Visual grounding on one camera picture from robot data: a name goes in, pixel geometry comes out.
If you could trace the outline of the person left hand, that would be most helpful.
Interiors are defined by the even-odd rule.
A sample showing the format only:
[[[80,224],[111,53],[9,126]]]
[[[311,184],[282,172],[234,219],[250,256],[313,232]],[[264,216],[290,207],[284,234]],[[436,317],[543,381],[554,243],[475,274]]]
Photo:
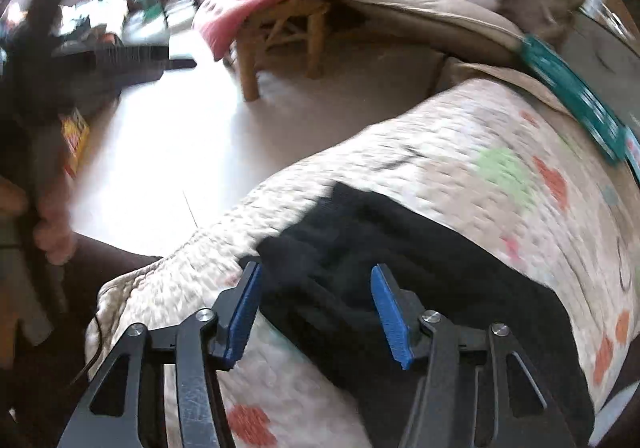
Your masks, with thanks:
[[[47,260],[56,266],[64,265],[76,249],[75,234],[70,228],[70,198],[73,179],[66,171],[56,176],[49,187],[38,199],[39,220],[32,236],[35,245],[44,253]],[[27,194],[24,189],[1,179],[1,218],[15,218],[28,209]]]

